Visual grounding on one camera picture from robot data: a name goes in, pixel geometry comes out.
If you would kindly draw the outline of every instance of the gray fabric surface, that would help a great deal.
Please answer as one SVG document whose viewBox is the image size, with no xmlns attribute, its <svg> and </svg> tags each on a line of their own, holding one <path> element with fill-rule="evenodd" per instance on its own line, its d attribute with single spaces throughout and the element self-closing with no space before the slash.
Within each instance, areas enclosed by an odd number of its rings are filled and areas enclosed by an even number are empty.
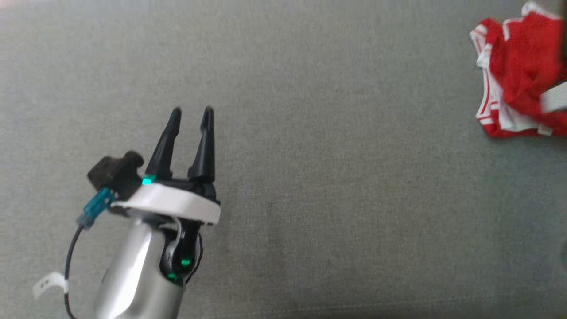
<svg viewBox="0 0 567 319">
<path fill-rule="evenodd" d="M 521 1 L 190 3 L 3 11 L 2 318 L 65 318 L 31 287 L 63 269 L 86 172 L 147 159 L 181 106 L 184 175 L 208 104 L 223 215 L 180 319 L 567 313 L 566 141 L 491 140 L 474 118 L 468 33 Z M 79 318 L 129 225 L 79 239 Z"/>
</svg>

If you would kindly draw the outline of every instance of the robotic arm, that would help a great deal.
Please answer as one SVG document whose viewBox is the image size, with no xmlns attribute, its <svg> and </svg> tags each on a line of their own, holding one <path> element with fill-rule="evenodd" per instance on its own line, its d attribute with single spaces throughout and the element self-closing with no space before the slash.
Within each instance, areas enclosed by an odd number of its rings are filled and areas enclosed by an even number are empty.
<svg viewBox="0 0 567 319">
<path fill-rule="evenodd" d="M 175 319 L 185 288 L 202 257 L 200 227 L 217 224 L 221 207 L 213 182 L 214 114 L 207 107 L 201 123 L 201 142 L 187 179 L 174 179 L 170 170 L 181 110 L 176 108 L 141 178 L 142 157 L 127 152 L 122 158 L 104 157 L 87 174 L 99 192 L 77 220 L 64 279 L 65 305 L 69 309 L 67 280 L 74 244 L 83 228 L 107 209 L 134 220 L 134 225 L 112 265 L 104 275 L 97 298 L 98 319 Z M 46 276 L 54 279 L 53 274 Z M 36 297 L 53 282 L 42 279 Z"/>
</svg>

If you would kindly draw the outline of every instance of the green light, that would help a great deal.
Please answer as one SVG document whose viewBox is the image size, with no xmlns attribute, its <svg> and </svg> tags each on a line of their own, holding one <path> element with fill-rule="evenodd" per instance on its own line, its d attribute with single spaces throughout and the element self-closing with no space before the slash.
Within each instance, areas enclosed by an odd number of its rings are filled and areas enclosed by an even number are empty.
<svg viewBox="0 0 567 319">
<path fill-rule="evenodd" d="M 142 178 L 142 185 L 149 185 L 151 184 L 157 176 L 155 175 L 148 175 Z"/>
</svg>

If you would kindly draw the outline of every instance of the white tag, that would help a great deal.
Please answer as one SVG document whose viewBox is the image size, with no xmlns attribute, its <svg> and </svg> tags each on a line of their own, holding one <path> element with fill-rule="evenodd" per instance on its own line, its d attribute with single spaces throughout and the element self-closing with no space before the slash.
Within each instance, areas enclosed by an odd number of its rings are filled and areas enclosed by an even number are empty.
<svg viewBox="0 0 567 319">
<path fill-rule="evenodd" d="M 543 125 L 543 124 L 539 124 L 538 134 L 545 135 L 545 136 L 551 136 L 551 134 L 553 134 L 553 130 L 551 128 Z"/>
<path fill-rule="evenodd" d="M 65 280 L 65 277 L 59 272 L 52 272 L 33 285 L 33 296 L 37 299 L 47 289 L 54 286 L 63 288 L 63 293 L 69 292 L 69 282 Z"/>
</svg>

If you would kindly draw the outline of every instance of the black cable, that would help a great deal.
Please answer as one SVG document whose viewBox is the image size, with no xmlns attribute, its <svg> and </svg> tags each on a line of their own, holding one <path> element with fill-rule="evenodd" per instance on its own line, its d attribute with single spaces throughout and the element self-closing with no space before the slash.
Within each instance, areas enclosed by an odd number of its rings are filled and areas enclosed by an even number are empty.
<svg viewBox="0 0 567 319">
<path fill-rule="evenodd" d="M 77 228 L 77 231 L 75 232 L 75 236 L 73 236 L 73 239 L 71 240 L 71 245 L 69 246 L 69 252 L 67 253 L 67 261 L 65 262 L 65 280 L 67 282 L 69 281 L 69 268 L 71 267 L 71 257 L 73 256 L 73 250 L 75 250 L 75 244 L 77 243 L 77 239 L 79 238 L 79 235 L 83 231 L 83 228 L 84 228 L 83 225 L 79 225 L 79 228 Z M 71 308 L 69 308 L 69 293 L 68 292 L 65 293 L 63 295 L 63 298 L 65 301 L 65 311 L 67 311 L 69 318 L 77 319 L 71 312 Z"/>
<path fill-rule="evenodd" d="M 203 238 L 201 237 L 201 233 L 199 233 L 198 236 L 199 236 L 199 258 L 197 258 L 197 263 L 195 264 L 195 268 L 193 268 L 193 270 L 185 280 L 185 285 L 189 283 L 191 277 L 193 277 L 195 272 L 197 272 L 197 269 L 199 269 L 199 265 L 201 264 L 201 259 L 203 258 Z"/>
</svg>

